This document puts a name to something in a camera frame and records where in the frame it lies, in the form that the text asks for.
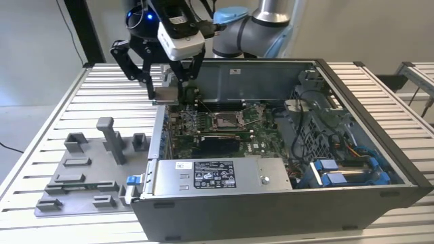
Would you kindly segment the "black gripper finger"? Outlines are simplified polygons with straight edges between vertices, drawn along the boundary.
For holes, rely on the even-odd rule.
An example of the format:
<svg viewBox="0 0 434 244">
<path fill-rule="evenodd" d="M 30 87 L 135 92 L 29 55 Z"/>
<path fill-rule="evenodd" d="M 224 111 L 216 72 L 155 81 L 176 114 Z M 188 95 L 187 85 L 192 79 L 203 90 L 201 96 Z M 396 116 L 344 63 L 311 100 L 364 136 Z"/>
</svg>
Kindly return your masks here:
<svg viewBox="0 0 434 244">
<path fill-rule="evenodd" d="M 204 60 L 205 48 L 201 48 L 199 53 L 192 56 L 192 60 L 188 68 L 185 69 L 181 61 L 168 61 L 171 70 L 177 78 L 177 99 L 181 101 L 184 96 L 184 87 L 183 82 L 187 82 L 189 79 L 195 80 L 200 71 L 201 63 Z"/>
<path fill-rule="evenodd" d="M 116 40 L 109 49 L 109 53 L 128 80 L 136 80 L 139 85 L 145 87 L 149 100 L 155 98 L 151 65 L 156 47 L 157 43 L 155 40 Z M 128 54 L 131 49 L 143 59 L 141 68 L 136 66 L 131 59 Z"/>
</svg>

